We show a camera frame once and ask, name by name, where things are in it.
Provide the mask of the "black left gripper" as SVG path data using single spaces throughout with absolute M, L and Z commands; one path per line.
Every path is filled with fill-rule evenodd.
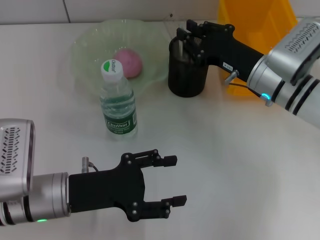
M 161 157 L 157 149 L 125 153 L 111 170 L 72 174 L 68 178 L 68 200 L 71 213 L 119 208 L 131 222 L 167 219 L 171 208 L 183 207 L 186 195 L 160 201 L 144 201 L 145 182 L 141 167 L 172 167 L 176 155 Z

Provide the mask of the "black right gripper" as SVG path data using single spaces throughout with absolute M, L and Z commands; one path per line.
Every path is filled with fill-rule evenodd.
M 182 41 L 183 50 L 195 65 L 202 64 L 202 49 L 207 65 L 214 65 L 231 73 L 231 69 L 223 66 L 223 64 L 227 64 L 233 70 L 238 71 L 240 80 L 246 82 L 256 63 L 263 57 L 259 51 L 234 38 L 235 26 L 232 24 L 223 25 L 209 21 L 197 24 L 188 19 L 186 29 L 190 32 L 180 27 L 177 28 L 176 37 Z M 201 43 L 201 49 L 195 41 L 195 36 L 205 36 Z

